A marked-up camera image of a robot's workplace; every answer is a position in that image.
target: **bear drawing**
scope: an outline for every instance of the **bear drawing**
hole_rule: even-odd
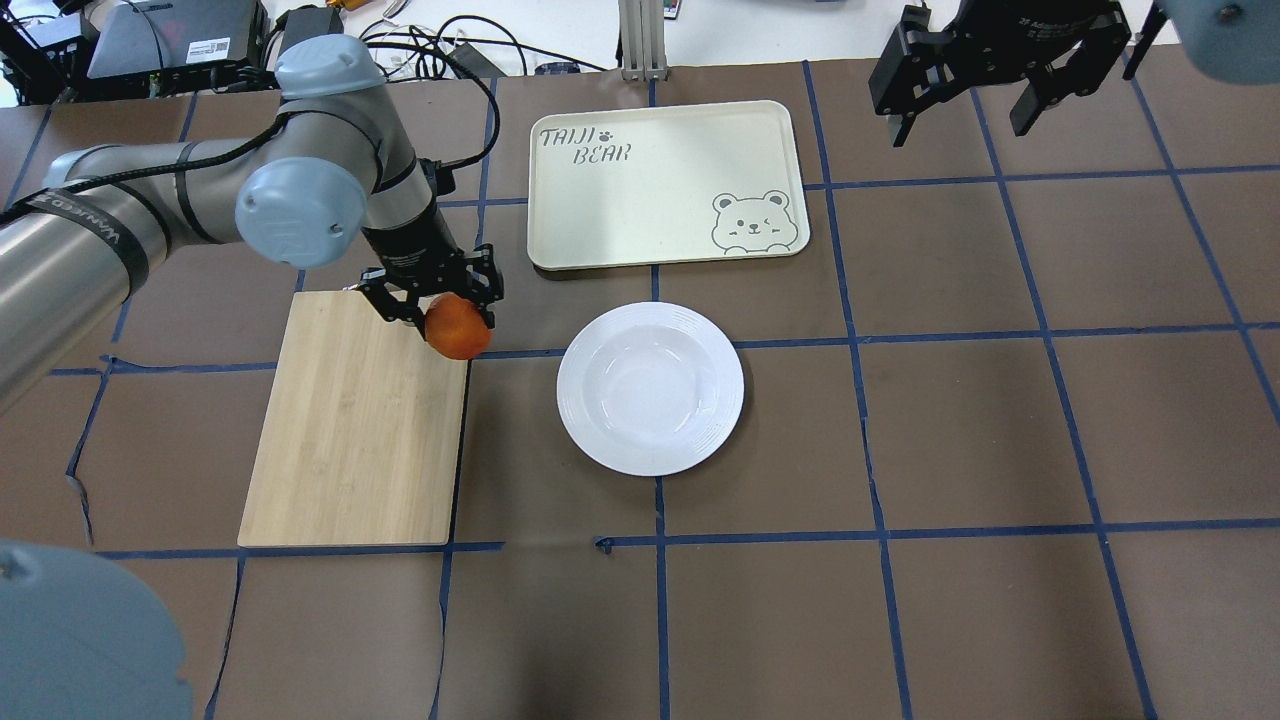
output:
[[[785,251],[800,234],[787,214],[791,200],[777,190],[765,192],[764,197],[742,199],[724,192],[712,204],[718,214],[712,242],[724,255]]]

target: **brown table surface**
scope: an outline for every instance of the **brown table surface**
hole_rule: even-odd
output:
[[[445,720],[1274,717],[1280,87],[1157,47],[1140,87],[1025,138],[1018,90],[984,88],[893,150],[870,68],[497,82],[502,140],[444,202],[508,292],[451,544],[236,547],[289,299],[351,283],[364,247],[305,275],[179,251],[0,418],[0,536],[150,583],[218,720],[426,717],[442,656]],[[420,152],[480,146],[475,87],[393,92]],[[538,118],[758,97],[795,122],[806,250],[534,270]],[[0,187],[95,143],[248,136],[276,101],[5,110]],[[586,459],[554,402],[575,333],[650,299],[719,324],[748,382],[724,447],[657,480]]]

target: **sticker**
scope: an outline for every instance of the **sticker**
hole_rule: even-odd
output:
[[[187,64],[209,63],[210,60],[225,60],[230,50],[232,38],[219,37],[218,40],[201,40],[187,46]]]

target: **orange ball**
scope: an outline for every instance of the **orange ball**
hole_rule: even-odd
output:
[[[484,352],[493,331],[468,300],[445,292],[426,309],[426,342],[451,360],[471,360]]]

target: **wooden board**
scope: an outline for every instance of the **wooden board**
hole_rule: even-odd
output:
[[[239,544],[447,542],[466,374],[358,292],[294,295]]]

